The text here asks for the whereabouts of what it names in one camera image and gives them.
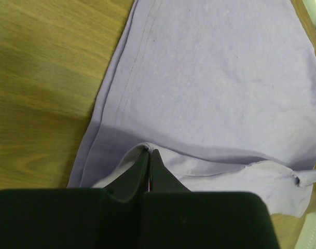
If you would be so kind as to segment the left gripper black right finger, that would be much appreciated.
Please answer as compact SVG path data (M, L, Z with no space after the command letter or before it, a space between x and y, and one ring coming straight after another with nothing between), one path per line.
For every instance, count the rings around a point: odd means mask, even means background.
M164 165L159 150L150 155L148 190L152 192L190 192Z

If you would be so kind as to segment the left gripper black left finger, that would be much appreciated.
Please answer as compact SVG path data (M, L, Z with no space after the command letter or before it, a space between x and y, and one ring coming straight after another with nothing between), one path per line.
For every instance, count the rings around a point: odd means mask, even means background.
M135 163L121 176L105 186L104 191L117 202L128 203L136 200L138 196L148 190L148 163L149 152L144 149Z

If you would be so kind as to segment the purple t shirt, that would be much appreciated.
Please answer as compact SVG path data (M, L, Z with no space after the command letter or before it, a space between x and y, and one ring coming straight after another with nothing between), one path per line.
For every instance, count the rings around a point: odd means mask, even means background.
M69 187L158 150L191 191L300 217L316 182L316 55L290 1L135 1Z

